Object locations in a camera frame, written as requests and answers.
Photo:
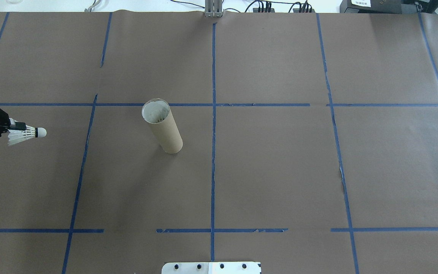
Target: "label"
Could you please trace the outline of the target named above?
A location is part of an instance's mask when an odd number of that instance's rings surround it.
[[[351,0],[351,4],[361,7],[371,7],[371,0]]]

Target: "paper towel tube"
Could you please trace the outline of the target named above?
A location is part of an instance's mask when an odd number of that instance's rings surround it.
[[[156,98],[146,102],[141,115],[166,153],[174,154],[182,149],[182,137],[165,100]]]

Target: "tube opening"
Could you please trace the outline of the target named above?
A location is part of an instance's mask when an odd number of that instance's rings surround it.
[[[141,109],[141,115],[143,119],[151,124],[161,123],[165,118],[167,118],[170,113],[170,106],[165,100],[157,98],[151,99],[146,104],[144,104],[143,109]]]

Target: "shuttlecock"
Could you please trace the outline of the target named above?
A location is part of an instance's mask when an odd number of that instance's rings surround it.
[[[47,136],[47,130],[42,127],[34,128],[31,126],[26,126],[26,130],[8,130],[8,146],[18,144],[20,142],[26,141],[32,138],[41,138]]]

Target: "shuttlecock cork tip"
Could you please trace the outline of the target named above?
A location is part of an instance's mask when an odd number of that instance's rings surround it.
[[[42,127],[36,128],[36,136],[35,137],[41,138],[41,137],[45,137],[45,136],[47,136],[47,130],[45,130]]]

